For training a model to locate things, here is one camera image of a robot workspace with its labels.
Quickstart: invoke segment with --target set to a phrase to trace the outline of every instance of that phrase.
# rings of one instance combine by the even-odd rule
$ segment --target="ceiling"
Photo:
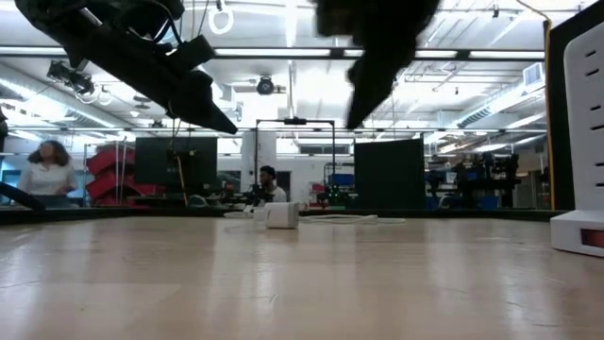
[[[557,25],[595,1],[527,2],[543,10],[554,25]],[[205,5],[206,1],[203,0],[185,2],[187,11],[176,24],[182,27],[183,39],[194,37],[202,21]],[[208,12],[212,12],[214,5],[215,1],[210,1]],[[499,8],[496,18],[494,5]],[[215,48],[349,45],[348,39],[316,37],[313,10],[308,1],[226,0],[225,7],[233,13],[233,25],[227,33],[215,34],[210,27],[212,23],[209,16],[204,20],[202,27],[202,34]],[[227,23],[226,17],[224,13],[217,14],[214,18],[215,25],[224,26]],[[0,46],[57,45],[32,27],[10,1],[0,0],[0,18],[0,31],[11,32],[0,35]],[[438,49],[543,49],[542,19],[513,0],[443,0],[439,13],[419,39],[419,45],[423,48]],[[50,62],[51,59],[43,58],[0,58],[0,64],[24,75],[20,86],[53,89],[44,90],[37,95],[47,95],[54,90],[73,95],[69,88],[53,83],[46,77]],[[229,100],[243,109],[245,118],[236,124],[249,127],[249,122],[257,118],[274,117],[273,114],[287,117],[292,112],[304,118],[332,119],[341,125],[352,91],[345,78],[345,71],[351,64],[352,61],[348,60],[297,60],[290,69],[287,60],[218,59],[209,61],[203,67],[216,84],[223,89],[234,90],[235,96]],[[368,118],[364,126],[452,128],[457,119],[471,112],[473,108],[486,105],[517,87],[522,82],[523,70],[530,65],[531,63],[527,62],[416,61],[401,72],[393,95]],[[294,86],[291,88],[294,104],[291,108],[288,107],[290,71],[294,77]],[[110,103],[97,101],[79,110],[87,111],[89,118],[98,116],[105,121],[110,119],[111,125],[115,127],[148,127],[158,119],[163,119],[168,126],[172,125],[164,115],[165,110],[153,103],[149,105],[150,109],[139,110],[139,114],[134,117],[131,112],[138,104],[133,100],[136,94],[134,90],[95,65],[89,65],[85,72],[92,75],[95,83],[104,86],[112,97]],[[273,94],[270,100],[259,99],[254,84],[260,76],[271,76],[276,85],[281,85],[286,90]],[[543,92],[537,91],[534,95],[502,107],[502,110],[479,119],[466,128],[505,128],[544,110]],[[78,127],[78,123],[84,126],[84,122],[79,120],[75,121],[73,126]],[[536,119],[521,128],[545,128],[545,118]],[[414,134],[401,131],[397,136],[410,137]],[[516,137],[522,140],[533,135],[535,134],[516,134]],[[321,135],[319,132],[313,132],[302,134],[302,137]],[[378,136],[373,133],[371,137],[384,140],[392,138],[389,133],[381,133]],[[481,139],[486,142],[486,139],[494,137],[488,135]],[[472,134],[468,138],[476,139],[477,136]],[[440,136],[434,141],[438,140],[440,145],[449,145],[458,143],[459,139],[460,135],[457,134],[454,138]]]

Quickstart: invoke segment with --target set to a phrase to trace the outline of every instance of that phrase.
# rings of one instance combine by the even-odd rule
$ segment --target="person sitting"
[[[77,189],[76,171],[65,146],[46,141],[27,158],[17,188],[34,196],[46,208],[71,208],[67,194]]]
[[[277,172],[274,167],[264,165],[260,168],[260,184],[262,190],[273,197],[271,202],[287,202],[287,194],[275,184],[275,179],[277,179]]]

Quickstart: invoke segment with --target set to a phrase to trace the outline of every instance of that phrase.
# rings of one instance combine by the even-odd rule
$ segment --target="white device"
[[[577,209],[551,219],[556,249],[604,257],[604,23],[564,52],[568,123]]]
[[[296,203],[266,203],[262,209],[264,226],[268,229],[297,229],[298,205]]]

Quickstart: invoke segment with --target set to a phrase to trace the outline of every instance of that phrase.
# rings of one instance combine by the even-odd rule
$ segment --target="security camera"
[[[270,76],[261,76],[256,91],[259,95],[271,95],[275,91],[275,83]]]

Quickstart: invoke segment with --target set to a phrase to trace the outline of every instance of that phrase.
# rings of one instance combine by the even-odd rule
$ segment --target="wooden floor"
[[[604,339],[548,224],[126,218],[0,229],[0,339]]]

